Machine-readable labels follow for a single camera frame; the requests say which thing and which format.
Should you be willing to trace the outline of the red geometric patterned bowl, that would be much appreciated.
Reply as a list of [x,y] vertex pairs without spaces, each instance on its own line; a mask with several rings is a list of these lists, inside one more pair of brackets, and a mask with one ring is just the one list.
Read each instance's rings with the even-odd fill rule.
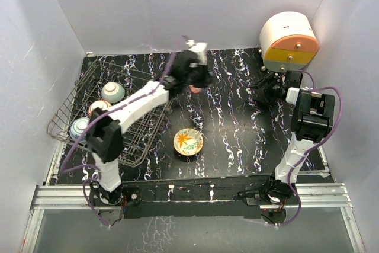
[[195,87],[193,85],[190,85],[189,89],[194,94],[198,94],[198,93],[200,93],[203,90],[202,88],[198,88],[198,87]]

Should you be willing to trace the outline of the yellow star patterned bowl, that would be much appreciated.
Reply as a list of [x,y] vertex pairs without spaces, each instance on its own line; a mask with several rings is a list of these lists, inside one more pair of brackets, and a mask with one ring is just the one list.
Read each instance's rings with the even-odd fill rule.
[[173,139],[174,149],[181,155],[192,156],[200,152],[204,145],[202,134],[191,128],[178,131]]

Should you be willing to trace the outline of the pale green ceramic bowl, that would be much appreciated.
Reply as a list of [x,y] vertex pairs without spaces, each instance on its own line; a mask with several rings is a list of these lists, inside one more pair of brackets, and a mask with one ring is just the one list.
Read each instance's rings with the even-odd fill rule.
[[117,82],[108,82],[101,90],[101,98],[110,104],[120,102],[123,99],[124,94],[124,88]]

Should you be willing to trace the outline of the orange leaf patterned bowl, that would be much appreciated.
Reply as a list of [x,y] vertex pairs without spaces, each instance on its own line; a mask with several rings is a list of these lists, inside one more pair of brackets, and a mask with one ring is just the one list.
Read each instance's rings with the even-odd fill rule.
[[111,107],[111,104],[108,101],[105,100],[97,100],[94,101],[88,108],[88,117],[92,116],[92,112],[96,108],[100,108],[101,110],[107,110],[109,107]]

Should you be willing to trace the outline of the blue patterned bowl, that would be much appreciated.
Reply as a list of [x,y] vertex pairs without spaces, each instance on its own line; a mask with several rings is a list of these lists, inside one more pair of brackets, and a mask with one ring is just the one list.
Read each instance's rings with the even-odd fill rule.
[[73,140],[77,140],[83,131],[88,127],[89,118],[81,117],[76,119],[70,126],[69,134]]

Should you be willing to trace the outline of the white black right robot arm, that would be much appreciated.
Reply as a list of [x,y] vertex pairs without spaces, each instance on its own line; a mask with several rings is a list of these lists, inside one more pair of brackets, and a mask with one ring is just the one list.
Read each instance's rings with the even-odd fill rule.
[[318,147],[333,129],[335,97],[302,88],[303,71],[285,74],[268,72],[250,89],[259,91],[259,102],[266,105],[275,99],[294,106],[291,117],[291,140],[280,163],[265,183],[257,189],[246,187],[235,200],[265,200],[283,206],[295,190],[297,176],[308,154]]

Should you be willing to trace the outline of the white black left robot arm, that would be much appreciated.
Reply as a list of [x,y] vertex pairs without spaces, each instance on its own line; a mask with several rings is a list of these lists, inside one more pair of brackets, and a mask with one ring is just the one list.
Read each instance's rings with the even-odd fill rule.
[[124,149],[123,135],[128,128],[186,87],[198,92],[214,82],[207,63],[208,44],[190,39],[186,44],[187,49],[171,56],[161,75],[107,111],[96,108],[92,112],[86,144],[98,171],[99,194],[110,205],[119,203],[122,198],[118,158]]

